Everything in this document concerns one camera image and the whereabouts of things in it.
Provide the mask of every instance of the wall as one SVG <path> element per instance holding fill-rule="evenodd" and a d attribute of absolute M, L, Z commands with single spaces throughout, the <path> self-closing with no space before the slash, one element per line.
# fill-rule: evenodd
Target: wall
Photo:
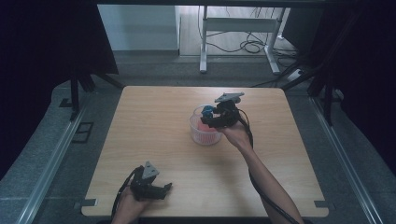
<path fill-rule="evenodd" d="M 98 5 L 112 50 L 178 50 L 178 6 Z"/>

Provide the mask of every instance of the gray carpet floor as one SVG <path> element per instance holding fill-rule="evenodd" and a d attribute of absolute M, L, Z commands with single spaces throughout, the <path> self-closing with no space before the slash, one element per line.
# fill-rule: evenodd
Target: gray carpet floor
<path fill-rule="evenodd" d="M 116 54 L 119 75 L 111 75 L 125 85 L 143 86 L 208 86 L 251 87 L 273 80 L 264 58 L 209 57 L 207 74 L 199 73 L 197 57 L 128 56 Z M 92 133 L 85 144 L 72 143 L 50 184 L 34 223 L 97 223 L 108 217 L 84 217 L 80 204 L 84 200 L 100 156 L 121 90 L 92 76 L 95 92 L 80 91 L 88 97 L 82 122 L 93 122 Z M 277 83 L 286 83 L 283 79 Z M 304 140 L 308 156 L 330 214 L 323 218 L 307 218 L 313 223 L 370 223 L 348 182 L 330 140 L 319 122 L 305 83 L 286 92 L 290 108 Z M 259 88 L 274 87 L 274 83 Z M 66 127 L 71 109 L 59 107 L 63 98 L 70 98 L 69 83 L 59 85 L 52 94 L 52 103 L 22 154 L 0 183 L 0 223 L 15 223 L 32 189 L 47 164 L 51 151 Z M 362 184 L 367 188 L 383 223 L 396 218 L 396 179 L 364 135 L 347 118 L 339 103 L 332 104 L 333 127 L 346 149 Z M 264 223 L 261 218 L 200 219 L 142 218 L 141 223 Z"/>

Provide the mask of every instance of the white plastic basket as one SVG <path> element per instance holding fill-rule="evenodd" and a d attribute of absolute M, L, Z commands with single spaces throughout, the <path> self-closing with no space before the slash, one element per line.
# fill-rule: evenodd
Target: white plastic basket
<path fill-rule="evenodd" d="M 191 130 L 191 138 L 194 142 L 203 146 L 210 146 L 216 144 L 222 133 L 219 132 L 203 132 L 198 130 L 198 122 L 201 120 L 202 114 L 196 114 L 196 110 L 199 108 L 203 108 L 205 105 L 200 105 L 195 108 L 192 116 L 190 117 L 190 130 Z"/>

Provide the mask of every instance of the table top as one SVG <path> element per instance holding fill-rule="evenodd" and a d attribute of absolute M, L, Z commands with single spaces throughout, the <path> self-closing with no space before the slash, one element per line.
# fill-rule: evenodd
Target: table top
<path fill-rule="evenodd" d="M 109 5 L 212 6 L 212 7 L 326 7 L 352 6 L 355 0 L 82 0 Z"/>
<path fill-rule="evenodd" d="M 237 107 L 248 115 L 256 153 L 303 217 L 327 216 L 315 206 L 324 198 L 284 92 L 209 87 L 125 87 L 86 195 L 97 205 L 82 213 L 110 216 L 125 178 L 150 161 L 160 171 L 153 185 L 173 186 L 142 217 L 267 217 L 239 151 L 224 136 L 208 147 L 191 139 L 194 108 L 241 91 Z"/>

